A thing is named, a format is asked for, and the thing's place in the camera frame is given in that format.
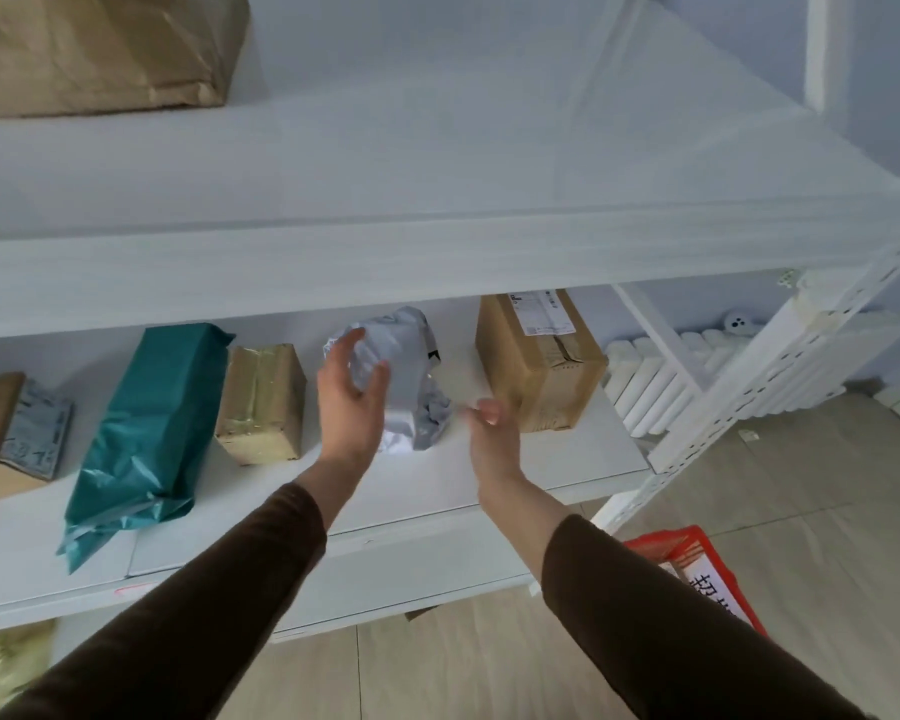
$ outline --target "long sleeve shirt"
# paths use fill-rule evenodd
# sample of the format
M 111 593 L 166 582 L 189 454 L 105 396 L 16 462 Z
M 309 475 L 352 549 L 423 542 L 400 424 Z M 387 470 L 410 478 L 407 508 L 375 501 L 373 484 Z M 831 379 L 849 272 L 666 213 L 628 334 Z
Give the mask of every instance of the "long sleeve shirt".
M 285 484 L 51 667 L 0 720 L 214 717 L 324 555 Z M 543 563 L 547 606 L 639 718 L 862 718 L 807 667 L 578 515 Z

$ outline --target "human arm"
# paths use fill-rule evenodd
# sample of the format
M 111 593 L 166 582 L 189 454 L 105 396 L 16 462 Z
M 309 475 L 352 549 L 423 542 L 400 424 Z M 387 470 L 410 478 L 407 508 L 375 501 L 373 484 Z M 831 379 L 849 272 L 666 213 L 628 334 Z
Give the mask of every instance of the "human arm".
M 326 529 L 380 443 L 389 371 L 378 367 L 365 393 L 353 386 L 348 362 L 362 336 L 341 338 L 317 378 L 319 459 L 50 668 L 1 720 L 219 712 L 324 555 Z
M 499 402 L 467 419 L 480 504 L 637 717 L 864 717 L 780 646 L 527 480 Z

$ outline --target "red plastic basket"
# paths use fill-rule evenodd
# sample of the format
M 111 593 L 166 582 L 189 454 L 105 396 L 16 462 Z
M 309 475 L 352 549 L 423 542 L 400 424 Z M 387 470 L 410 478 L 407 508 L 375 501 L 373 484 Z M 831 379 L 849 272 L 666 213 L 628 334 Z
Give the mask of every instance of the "red plastic basket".
M 744 597 L 736 577 L 721 560 L 720 554 L 699 525 L 691 525 L 678 531 L 648 532 L 625 541 L 624 545 L 655 564 L 670 562 L 681 572 L 691 571 L 687 578 L 694 589 L 723 605 L 735 617 L 749 622 L 764 637 L 767 636 L 767 630 Z M 710 575 L 711 568 L 719 578 Z

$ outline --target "crumpled plastic bag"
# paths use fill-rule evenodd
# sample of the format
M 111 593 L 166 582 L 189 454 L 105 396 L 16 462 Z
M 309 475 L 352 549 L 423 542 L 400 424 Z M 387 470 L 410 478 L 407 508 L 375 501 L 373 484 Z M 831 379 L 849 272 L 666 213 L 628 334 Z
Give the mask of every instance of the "crumpled plastic bag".
M 377 452 L 399 454 L 431 447 L 449 423 L 453 406 L 430 373 L 441 356 L 426 316 L 406 306 L 389 315 L 351 323 L 326 342 L 324 358 L 337 340 L 354 328 L 366 330 L 350 360 L 356 387 L 367 387 L 378 362 L 390 365 L 384 434 Z
M 147 328 L 76 477 L 56 555 L 73 573 L 117 531 L 186 516 L 213 437 L 233 336 Z

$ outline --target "green plastic bag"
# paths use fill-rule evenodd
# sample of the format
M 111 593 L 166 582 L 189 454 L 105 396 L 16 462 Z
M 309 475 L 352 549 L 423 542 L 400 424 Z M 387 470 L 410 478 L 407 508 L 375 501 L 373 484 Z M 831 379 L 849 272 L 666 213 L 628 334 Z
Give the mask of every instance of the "green plastic bag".
M 56 555 L 73 573 L 117 531 L 186 516 L 213 437 L 233 336 L 147 328 L 83 460 Z

